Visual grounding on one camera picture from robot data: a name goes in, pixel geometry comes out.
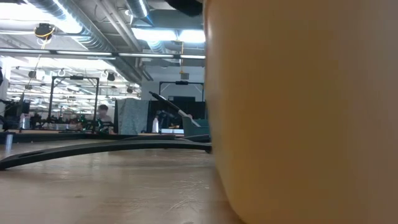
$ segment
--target table surface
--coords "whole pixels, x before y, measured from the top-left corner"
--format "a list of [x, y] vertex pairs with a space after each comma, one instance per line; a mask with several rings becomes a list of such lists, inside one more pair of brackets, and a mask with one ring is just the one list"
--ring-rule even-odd
[[[12, 154], [94, 140], [14, 144]], [[5, 156], [0, 146], [0, 158]], [[0, 171], [2, 224], [237, 224], [212, 155], [102, 152]]]

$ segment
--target white bottle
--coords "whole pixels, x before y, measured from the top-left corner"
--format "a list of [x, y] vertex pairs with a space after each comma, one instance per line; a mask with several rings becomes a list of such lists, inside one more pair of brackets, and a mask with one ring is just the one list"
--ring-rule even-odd
[[156, 117], [152, 123], [152, 133], [159, 133], [159, 122]]

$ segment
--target yellow container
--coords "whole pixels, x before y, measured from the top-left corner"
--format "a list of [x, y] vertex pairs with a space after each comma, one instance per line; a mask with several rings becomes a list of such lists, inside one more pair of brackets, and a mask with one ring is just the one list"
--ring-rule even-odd
[[397, 10], [206, 1], [216, 165], [245, 222], [398, 223]]

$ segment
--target metal pole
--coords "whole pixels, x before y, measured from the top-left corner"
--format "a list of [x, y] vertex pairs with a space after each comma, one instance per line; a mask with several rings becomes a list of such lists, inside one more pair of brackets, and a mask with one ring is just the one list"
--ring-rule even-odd
[[203, 83], [201, 84], [201, 101], [205, 101], [205, 85]]
[[98, 89], [100, 88], [100, 78], [94, 78], [94, 79], [97, 80], [97, 87], [96, 87], [96, 91], [95, 91], [94, 119], [93, 119], [93, 134], [95, 133], [95, 126], [96, 126]]
[[42, 57], [51, 58], [82, 58], [95, 57], [107, 59], [115, 57], [133, 57], [133, 58], [173, 58], [173, 59], [193, 59], [204, 60], [204, 55], [181, 55], [181, 54], [153, 54], [143, 52], [89, 52], [89, 51], [76, 51], [76, 50], [42, 50], [42, 49], [10, 49], [0, 47], [0, 53], [3, 56], [20, 56], [31, 57], [31, 55], [42, 55]]
[[52, 81], [51, 81], [51, 92], [50, 92], [50, 104], [49, 104], [49, 116], [48, 116], [48, 120], [50, 121], [51, 119], [51, 109], [52, 109], [52, 97], [54, 94], [54, 81], [55, 81], [56, 77], [52, 77]]
[[162, 87], [162, 84], [163, 84], [164, 82], [159, 82], [159, 95], [162, 95], [162, 93], [160, 92], [160, 88]]

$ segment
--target gray fabric panel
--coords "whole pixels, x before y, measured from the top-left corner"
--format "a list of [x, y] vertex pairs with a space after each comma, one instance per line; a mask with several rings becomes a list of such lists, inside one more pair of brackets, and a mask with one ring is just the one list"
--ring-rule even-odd
[[119, 134], [139, 134], [147, 129], [149, 101], [118, 100]]

